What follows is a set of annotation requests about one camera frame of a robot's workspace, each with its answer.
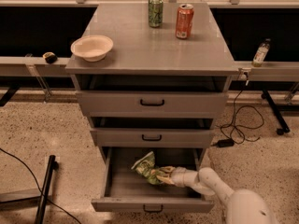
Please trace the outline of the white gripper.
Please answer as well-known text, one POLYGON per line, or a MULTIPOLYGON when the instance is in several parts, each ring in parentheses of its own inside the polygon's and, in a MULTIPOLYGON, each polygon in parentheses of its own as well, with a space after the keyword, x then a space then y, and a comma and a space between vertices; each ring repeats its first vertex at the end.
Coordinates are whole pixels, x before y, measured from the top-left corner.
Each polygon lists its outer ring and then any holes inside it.
POLYGON ((170 176, 161 176, 157 175, 157 179, 163 182, 166 185, 175 185, 177 187, 184 188, 187 186, 188 182, 185 180, 185 175, 187 174, 187 169, 184 167, 173 167, 173 166, 165 166, 160 167, 159 170, 166 174, 170 174, 170 176))

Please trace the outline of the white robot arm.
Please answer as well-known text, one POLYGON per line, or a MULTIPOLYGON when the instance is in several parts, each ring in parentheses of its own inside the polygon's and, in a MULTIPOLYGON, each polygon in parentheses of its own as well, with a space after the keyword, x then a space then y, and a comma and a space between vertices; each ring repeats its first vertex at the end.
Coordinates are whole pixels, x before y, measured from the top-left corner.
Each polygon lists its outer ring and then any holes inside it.
POLYGON ((271 208, 256 192, 230 188, 209 167, 199 171, 183 167, 165 167, 157 178, 165 184, 189 187, 204 195, 217 195, 224 204, 226 224, 279 224, 271 208))

